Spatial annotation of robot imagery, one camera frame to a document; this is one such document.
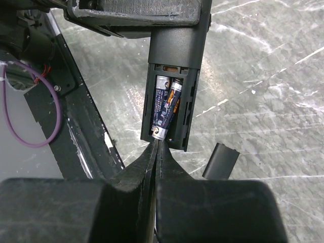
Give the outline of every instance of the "aa battery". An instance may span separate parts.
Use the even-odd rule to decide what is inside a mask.
[[[164,77],[164,76],[156,77],[155,104],[154,104],[152,131],[154,131],[154,128],[156,127],[159,115],[168,98],[170,83],[171,83],[170,77]]]
[[[181,91],[182,82],[175,78],[170,88],[168,100],[166,101],[159,115],[158,121],[156,122],[156,127],[152,134],[153,138],[159,140],[164,140],[166,138],[169,126],[180,103]]]

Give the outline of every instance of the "battery compartment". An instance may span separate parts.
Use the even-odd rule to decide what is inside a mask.
[[[183,80],[180,105],[171,122],[166,141],[170,148],[187,150],[199,73],[198,69],[149,64],[141,131],[142,140],[148,142],[154,140],[151,127],[154,116],[156,76],[180,78]]]

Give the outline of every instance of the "wire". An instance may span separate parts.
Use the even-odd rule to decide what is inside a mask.
[[[49,65],[49,68],[47,69],[46,64],[44,64],[44,71],[42,73],[42,77],[46,77],[50,73],[51,69],[52,69],[52,67],[50,65]],[[34,80],[34,84],[38,85],[38,83],[40,81],[40,78],[39,77],[37,77],[37,78],[35,77],[33,80]]]
[[[42,76],[40,75],[38,72],[36,72],[35,70],[33,70],[31,67],[28,67],[27,65],[23,64],[20,61],[14,61],[14,64],[26,69],[27,71],[29,71],[31,74],[35,75],[36,77],[38,77],[45,85],[46,87],[49,89],[51,95],[53,96],[54,99],[54,103],[55,103],[55,107],[56,107],[56,125],[54,128],[53,133],[51,134],[51,136],[44,141],[43,143],[39,143],[39,144],[31,144],[31,143],[27,143],[24,140],[22,140],[17,133],[15,132],[15,130],[12,127],[12,124],[10,122],[10,118],[9,118],[9,114],[8,114],[8,107],[7,107],[7,98],[6,98],[6,69],[7,69],[7,65],[3,65],[3,69],[2,69],[2,78],[4,79],[2,82],[2,89],[3,89],[3,96],[2,96],[2,100],[3,100],[3,112],[5,115],[5,120],[8,126],[8,129],[10,131],[10,133],[13,135],[13,137],[21,144],[30,147],[30,148],[40,148],[43,147],[49,143],[51,143],[55,137],[57,136],[57,134],[60,131],[61,128],[61,124],[62,124],[62,114],[61,114],[61,106],[60,106],[60,102],[59,99],[57,97],[57,94],[54,90],[54,88],[51,86],[51,84]]]
[[[31,79],[34,81],[36,79],[36,76],[34,74],[32,74],[31,72],[29,74],[31,76]]]

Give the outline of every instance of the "screw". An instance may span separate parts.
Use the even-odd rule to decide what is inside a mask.
[[[54,86],[54,90],[55,90],[56,92],[60,92],[60,91],[61,91],[61,87],[58,86],[58,85],[55,85],[55,86]]]

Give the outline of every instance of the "gray marble floor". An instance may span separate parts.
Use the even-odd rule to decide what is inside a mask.
[[[149,39],[61,30],[117,148],[130,164],[140,141]],[[214,1],[188,152],[200,178],[217,142],[241,153],[232,179],[273,190],[290,242],[324,242],[324,1]]]

